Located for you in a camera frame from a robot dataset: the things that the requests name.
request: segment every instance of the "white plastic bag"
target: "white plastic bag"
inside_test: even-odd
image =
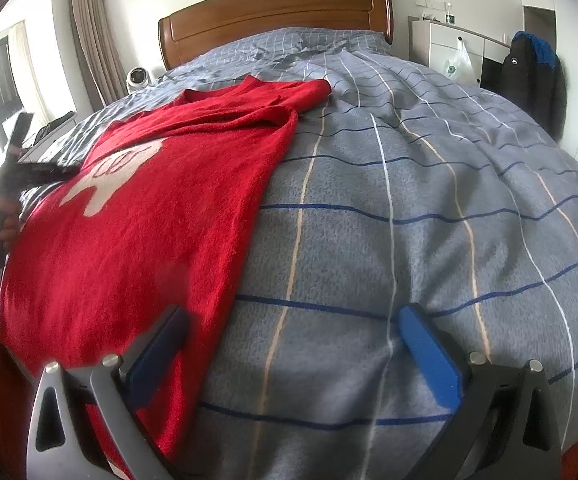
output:
[[[458,85],[478,85],[464,41],[458,40],[455,56],[444,63],[444,75]]]

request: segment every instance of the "bed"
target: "bed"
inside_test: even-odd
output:
[[[390,0],[208,0],[158,31],[169,72],[43,160],[81,162],[111,121],[185,88],[332,87],[264,196],[183,472],[402,478],[450,416],[389,328],[409,302],[493,362],[539,359],[562,449],[578,441],[575,160],[506,99],[391,56]]]

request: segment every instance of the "white round device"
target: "white round device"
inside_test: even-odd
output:
[[[137,66],[136,68],[129,70],[129,73],[127,74],[127,90],[129,91],[129,94],[137,92],[149,83],[151,83],[151,78],[146,69]]]

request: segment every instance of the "wooden bed frame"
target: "wooden bed frame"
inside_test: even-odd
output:
[[[391,0],[206,0],[158,22],[169,70],[216,46],[282,27],[374,30],[393,41]]]

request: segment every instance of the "window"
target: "window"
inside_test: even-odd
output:
[[[22,101],[13,79],[8,38],[0,40],[0,147],[4,149],[11,134],[14,117],[22,110]]]

